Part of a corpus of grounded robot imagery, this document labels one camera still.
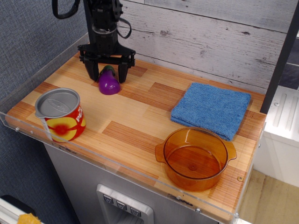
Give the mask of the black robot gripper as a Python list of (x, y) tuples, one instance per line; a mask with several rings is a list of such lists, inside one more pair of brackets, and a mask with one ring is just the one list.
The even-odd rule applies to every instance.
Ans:
[(95, 40), (78, 46), (80, 61), (84, 62), (90, 79), (98, 81), (98, 63), (119, 64), (119, 82), (124, 83), (128, 68), (135, 66), (135, 51), (118, 42), (119, 32), (116, 23), (112, 23), (107, 28), (93, 24), (91, 31)]

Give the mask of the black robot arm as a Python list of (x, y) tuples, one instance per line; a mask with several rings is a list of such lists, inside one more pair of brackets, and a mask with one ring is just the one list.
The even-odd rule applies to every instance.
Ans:
[(98, 64), (118, 65), (118, 80), (126, 81), (128, 69), (135, 65), (135, 51), (118, 41), (118, 22), (122, 21), (122, 4), (118, 0), (85, 0), (85, 16), (90, 43), (78, 46), (80, 60), (91, 80), (100, 76)]

